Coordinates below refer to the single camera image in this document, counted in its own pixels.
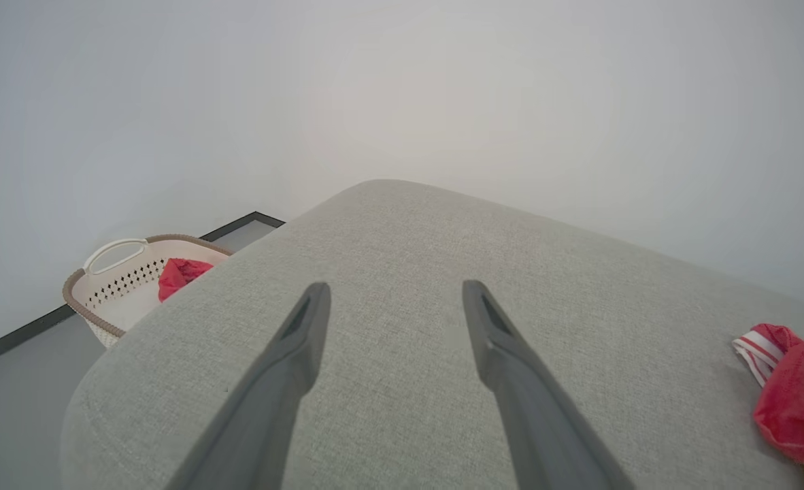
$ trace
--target white handle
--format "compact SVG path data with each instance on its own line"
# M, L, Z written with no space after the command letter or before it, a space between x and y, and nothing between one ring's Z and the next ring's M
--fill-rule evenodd
M97 271L91 270L91 266L94 265L94 262L97 261L97 259L100 258L101 255L105 254L107 251L110 251L113 248L118 248L118 247L121 247L123 245L129 245L131 243L138 243L139 245L141 245L141 248L139 248L139 251L137 253L132 254L130 257L127 257L127 258L125 258L123 260L119 260L116 263L113 263L112 265L110 265L109 267L103 267L103 269L101 269L101 270L97 270ZM112 269L113 267L116 267L116 266L119 266L119 265L125 263L125 261L131 260L133 257L136 257L138 254L143 253L145 251L146 247L148 247L148 241L144 240L144 239L141 239L141 238L125 238L123 240L116 240L115 242L106 243L106 245L103 245L103 247L100 247L100 249L98 251L95 251L93 254L90 255L90 257L88 257L88 260L85 261L85 263L84 263L84 272L85 272L85 274L92 274L94 276L97 275L97 274L102 274L103 272L105 272L105 271L107 271L109 269Z

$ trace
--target gray floor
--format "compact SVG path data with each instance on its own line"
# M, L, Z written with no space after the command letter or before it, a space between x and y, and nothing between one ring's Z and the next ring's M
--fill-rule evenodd
M271 230L253 221L215 243L237 251ZM0 356L0 488L61 487L63 412L104 351L84 320L73 316Z

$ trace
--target laundry basket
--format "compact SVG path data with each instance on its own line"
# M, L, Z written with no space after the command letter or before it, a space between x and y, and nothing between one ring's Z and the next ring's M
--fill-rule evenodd
M141 245L118 263L94 270L94 263L114 248ZM145 314L160 305L157 280L170 259L218 265L232 252L187 235L158 235L111 242L94 252L63 285L63 299L88 322L100 342L111 347Z

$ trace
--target red cloth in basket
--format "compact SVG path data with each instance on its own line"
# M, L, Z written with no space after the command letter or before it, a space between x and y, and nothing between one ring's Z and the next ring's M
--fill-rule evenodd
M204 263L203 261L189 261L187 259L170 259L166 261L166 267L163 268L163 272L160 273L160 279L157 281L160 285L160 291L157 293L160 303L166 301L178 289L184 288L184 286L205 274L205 271L212 267L212 264Z
M753 418L772 446L804 463L804 342L786 327L763 323L753 330L785 353L764 385Z

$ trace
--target gray couch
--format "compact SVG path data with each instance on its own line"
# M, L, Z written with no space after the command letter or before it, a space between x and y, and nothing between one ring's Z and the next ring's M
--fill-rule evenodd
M161 488L303 289L330 283L317 385L284 486L514 487L461 304L485 282L643 488L802 488L750 418L731 340L804 336L804 304L458 193L348 189L149 314L85 376L63 428L67 488Z

